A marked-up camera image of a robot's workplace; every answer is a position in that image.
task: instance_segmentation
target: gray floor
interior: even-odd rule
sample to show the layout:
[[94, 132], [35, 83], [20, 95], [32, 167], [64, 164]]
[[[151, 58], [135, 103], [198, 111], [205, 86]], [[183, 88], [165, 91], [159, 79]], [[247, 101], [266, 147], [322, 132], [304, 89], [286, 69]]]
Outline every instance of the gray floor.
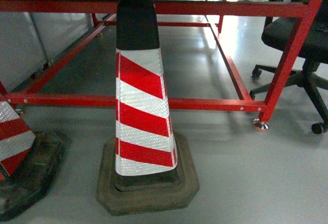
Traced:
[[[186, 18], [203, 19], [168, 19]], [[261, 17], [224, 18], [223, 36], [249, 89], [273, 76], [263, 73], [253, 82], [255, 63], [276, 65], [281, 56], [261, 42], [263, 23]], [[237, 98], [209, 29], [161, 27], [159, 35], [169, 97]], [[327, 76], [327, 68], [318, 73]], [[43, 91], [114, 95], [115, 28], [106, 28]], [[301, 88], [284, 90], [265, 133], [251, 126], [256, 113], [172, 110], [173, 129], [188, 139], [200, 190], [185, 209], [124, 217], [110, 216], [95, 199], [103, 145], [115, 136], [114, 109], [25, 111], [32, 129], [56, 131], [67, 152], [49, 194], [8, 223], [328, 223], [328, 135], [311, 132], [321, 120]]]

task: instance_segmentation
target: reflective stripe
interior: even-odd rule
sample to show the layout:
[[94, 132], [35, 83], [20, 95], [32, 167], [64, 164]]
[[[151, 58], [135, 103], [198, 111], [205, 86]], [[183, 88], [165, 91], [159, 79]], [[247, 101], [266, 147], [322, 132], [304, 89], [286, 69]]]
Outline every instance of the reflective stripe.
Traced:
[[124, 131], [119, 133], [117, 137], [131, 144], [168, 152], [174, 149], [173, 134], [171, 134], [170, 137], [165, 137], [126, 126], [118, 121], [116, 121], [116, 130]]
[[17, 155], [32, 147], [35, 135], [32, 131], [3, 139], [0, 141], [0, 161]]
[[116, 85], [119, 86], [116, 87], [116, 91], [118, 92], [116, 98], [121, 103], [162, 118], [169, 117], [170, 113], [166, 96], [164, 99], [155, 97], [123, 82], [119, 78], [116, 79]]
[[172, 167], [132, 161], [126, 158], [121, 158], [120, 156], [116, 155], [116, 172], [120, 175], [126, 175], [126, 176], [147, 175], [147, 174], [161, 173], [172, 169], [173, 169]]
[[163, 75], [162, 58], [159, 49], [139, 50], [139, 51], [121, 51], [117, 53], [125, 56], [127, 59], [135, 62], [143, 68], [157, 75]]
[[0, 101], [0, 123], [18, 118], [20, 118], [19, 115], [7, 102]]

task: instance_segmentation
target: cone rubber base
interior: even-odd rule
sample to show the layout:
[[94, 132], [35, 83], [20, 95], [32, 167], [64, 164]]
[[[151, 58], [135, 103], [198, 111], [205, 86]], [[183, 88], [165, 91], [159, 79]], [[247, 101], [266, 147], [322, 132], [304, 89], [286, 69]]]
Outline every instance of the cone rubber base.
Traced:
[[199, 190], [198, 178], [186, 138], [177, 133], [174, 133], [174, 137], [178, 154], [176, 183], [160, 183], [161, 187], [154, 187], [150, 175], [148, 187], [143, 185], [131, 191], [120, 191], [115, 187], [115, 139], [105, 144], [96, 197], [111, 215], [174, 210], [188, 206]]
[[35, 133], [33, 146], [9, 180], [0, 181], [0, 221], [20, 215], [43, 198], [64, 152], [54, 133]]

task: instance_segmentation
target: black office chair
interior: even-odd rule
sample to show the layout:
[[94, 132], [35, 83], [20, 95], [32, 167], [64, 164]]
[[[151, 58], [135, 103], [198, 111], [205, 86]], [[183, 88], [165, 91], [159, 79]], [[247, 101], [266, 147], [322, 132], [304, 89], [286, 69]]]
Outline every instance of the black office chair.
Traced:
[[[294, 21], [294, 18], [281, 17], [272, 23], [269, 22], [270, 24], [263, 31], [262, 41], [267, 46], [283, 51]], [[325, 133], [328, 130], [328, 110], [317, 87], [328, 90], [328, 80], [317, 76], [314, 72], [318, 69], [320, 63], [328, 64], [328, 0], [322, 1], [298, 56], [305, 58], [302, 70], [292, 70], [285, 87], [297, 85], [305, 89], [323, 119], [322, 123], [312, 125], [312, 131], [316, 134]], [[253, 79], [260, 76], [261, 69], [275, 73], [277, 68], [256, 65], [252, 72]], [[267, 92], [269, 87], [270, 84], [267, 84], [251, 90], [252, 99], [255, 99], [257, 93]]]

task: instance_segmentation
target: wall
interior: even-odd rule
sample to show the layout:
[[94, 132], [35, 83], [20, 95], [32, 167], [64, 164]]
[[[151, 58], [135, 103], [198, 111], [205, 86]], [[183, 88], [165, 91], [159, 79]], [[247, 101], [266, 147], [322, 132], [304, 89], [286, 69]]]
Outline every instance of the wall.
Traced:
[[0, 81], [11, 91], [91, 28], [81, 13], [0, 13]]
[[8, 91], [45, 62], [45, 55], [29, 13], [0, 13], [0, 81]]

